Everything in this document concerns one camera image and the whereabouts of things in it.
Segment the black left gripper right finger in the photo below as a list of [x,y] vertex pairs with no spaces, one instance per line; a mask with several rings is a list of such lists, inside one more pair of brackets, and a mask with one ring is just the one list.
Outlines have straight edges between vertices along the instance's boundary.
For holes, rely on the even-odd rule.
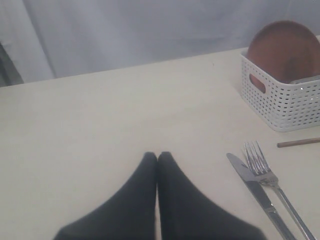
[[158,203],[164,240],[251,240],[253,227],[206,197],[168,151],[158,157]]

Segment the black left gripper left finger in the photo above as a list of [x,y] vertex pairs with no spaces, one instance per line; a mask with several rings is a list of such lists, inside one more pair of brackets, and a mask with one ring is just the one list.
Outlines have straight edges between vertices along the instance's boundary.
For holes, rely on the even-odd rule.
[[154,240],[157,157],[146,152],[127,182],[104,204],[62,227],[57,240]]

